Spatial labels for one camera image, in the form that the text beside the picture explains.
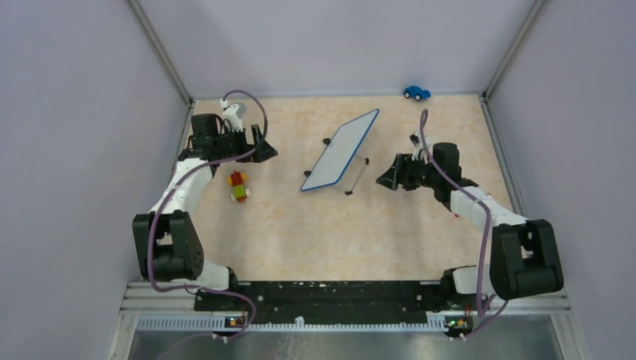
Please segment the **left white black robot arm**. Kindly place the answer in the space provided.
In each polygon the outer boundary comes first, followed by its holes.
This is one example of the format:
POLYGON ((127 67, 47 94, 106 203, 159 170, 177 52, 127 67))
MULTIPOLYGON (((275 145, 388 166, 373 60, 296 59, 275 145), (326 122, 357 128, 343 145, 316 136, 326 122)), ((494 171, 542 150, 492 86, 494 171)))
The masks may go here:
POLYGON ((253 143, 243 130, 229 129, 228 116, 196 115, 187 147, 178 156, 175 172, 161 198, 145 214, 133 218, 132 231, 139 271, 148 281, 173 282, 212 290, 212 301, 231 310, 240 301, 233 270, 205 258, 191 218, 206 185, 225 162, 262 163, 277 156, 266 142, 266 129, 251 127, 253 143))

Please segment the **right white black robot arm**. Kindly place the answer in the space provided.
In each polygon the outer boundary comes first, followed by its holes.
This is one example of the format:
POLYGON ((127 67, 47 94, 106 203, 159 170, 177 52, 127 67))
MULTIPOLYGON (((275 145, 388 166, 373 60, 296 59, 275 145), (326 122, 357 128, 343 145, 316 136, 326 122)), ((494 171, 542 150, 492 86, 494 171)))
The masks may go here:
POLYGON ((508 210, 462 175, 456 144, 433 145, 422 157, 396 154, 393 164, 376 179, 396 191, 430 188, 435 200, 450 212, 487 231, 490 259, 482 259, 473 280, 488 276, 482 286, 503 300, 555 293, 564 286, 563 270, 554 228, 545 219, 530 220, 508 210))

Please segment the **blue framed whiteboard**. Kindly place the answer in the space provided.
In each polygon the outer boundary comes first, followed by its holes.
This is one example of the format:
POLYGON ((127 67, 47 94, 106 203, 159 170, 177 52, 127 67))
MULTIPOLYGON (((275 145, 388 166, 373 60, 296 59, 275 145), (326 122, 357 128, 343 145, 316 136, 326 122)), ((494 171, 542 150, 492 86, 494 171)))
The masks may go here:
POLYGON ((331 138, 323 139, 325 149, 313 168, 304 172, 305 180, 300 191, 304 193, 334 187, 346 196, 352 195, 365 168, 361 169, 349 190, 337 187, 337 184, 344 177, 354 158, 363 160, 365 167, 369 164, 369 158, 358 155, 358 150, 379 114, 379 109, 366 112, 342 124, 331 138))

